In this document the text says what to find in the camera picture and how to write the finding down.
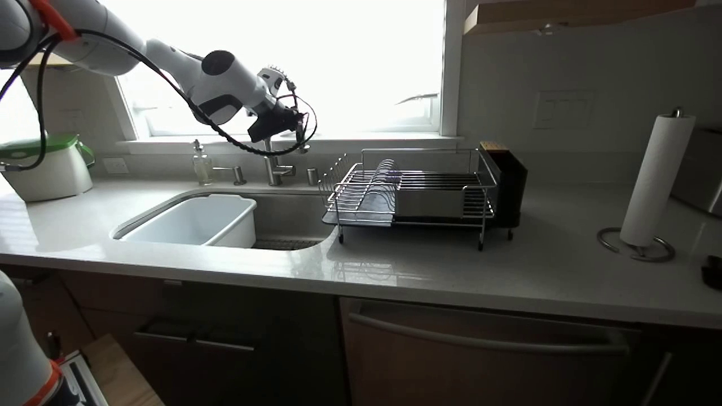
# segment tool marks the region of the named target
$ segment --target lower cabinet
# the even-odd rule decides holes
[[[354,406],[625,404],[634,330],[342,300]]]
[[[347,404],[327,296],[63,272],[92,333],[113,333],[168,404]]]

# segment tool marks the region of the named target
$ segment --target countertop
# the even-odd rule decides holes
[[[0,175],[0,269],[42,265],[469,309],[722,330],[722,291],[703,282],[722,254],[722,221],[677,201],[660,235],[677,257],[634,261],[596,242],[620,226],[633,187],[529,184],[514,239],[431,227],[338,227],[303,250],[131,244],[110,239],[131,217],[197,187],[97,180],[81,197],[25,204]]]

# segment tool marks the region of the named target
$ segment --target dishwasher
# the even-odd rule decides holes
[[[607,406],[634,330],[342,300],[354,406]]]

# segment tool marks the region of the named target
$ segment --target sink basin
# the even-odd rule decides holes
[[[123,224],[113,239],[297,250],[324,242],[316,189],[193,189]]]

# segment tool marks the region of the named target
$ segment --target dish rack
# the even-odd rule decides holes
[[[443,226],[479,227],[484,250],[487,221],[497,213],[499,166],[475,150],[469,172],[399,169],[392,158],[380,164],[352,163],[327,197],[324,221],[344,227]]]

